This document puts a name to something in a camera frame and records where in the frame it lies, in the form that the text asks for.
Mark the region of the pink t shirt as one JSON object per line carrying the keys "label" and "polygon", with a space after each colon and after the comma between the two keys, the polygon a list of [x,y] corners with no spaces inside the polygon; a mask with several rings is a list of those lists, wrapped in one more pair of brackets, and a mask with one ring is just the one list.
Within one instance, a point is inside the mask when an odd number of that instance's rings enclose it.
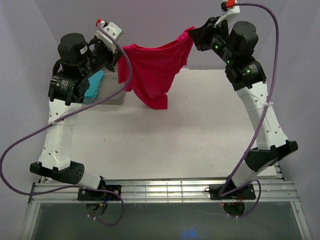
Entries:
{"label": "pink t shirt", "polygon": [[132,67],[132,77],[125,91],[133,91],[151,109],[166,110],[167,93],[174,78],[188,64],[194,44],[189,31],[194,29],[191,26],[176,40],[158,47],[124,46]]}

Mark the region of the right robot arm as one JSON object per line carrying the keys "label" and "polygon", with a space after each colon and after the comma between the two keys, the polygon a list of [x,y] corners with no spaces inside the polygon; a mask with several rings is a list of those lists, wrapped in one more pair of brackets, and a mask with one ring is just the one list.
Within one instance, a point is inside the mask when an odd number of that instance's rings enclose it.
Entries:
{"label": "right robot arm", "polygon": [[298,144],[288,139],[274,112],[271,88],[262,65],[253,56],[259,37],[252,23],[238,21],[229,30],[226,20],[218,23],[218,17],[210,17],[189,36],[197,50],[212,50],[226,64],[225,75],[254,129],[249,146],[219,193],[237,199],[258,174],[297,151]]}

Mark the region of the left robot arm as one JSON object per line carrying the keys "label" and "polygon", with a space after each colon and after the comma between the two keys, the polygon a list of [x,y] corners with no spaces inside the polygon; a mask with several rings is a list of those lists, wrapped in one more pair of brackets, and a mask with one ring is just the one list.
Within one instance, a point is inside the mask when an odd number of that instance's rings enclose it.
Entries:
{"label": "left robot arm", "polygon": [[82,163],[71,161],[71,143],[77,111],[90,86],[89,78],[103,68],[111,71],[119,52],[106,36],[95,35],[86,41],[80,33],[64,35],[57,50],[60,58],[53,67],[48,90],[50,127],[42,153],[29,170],[61,183],[89,188],[88,193],[100,200],[106,195],[102,177],[87,172]]}

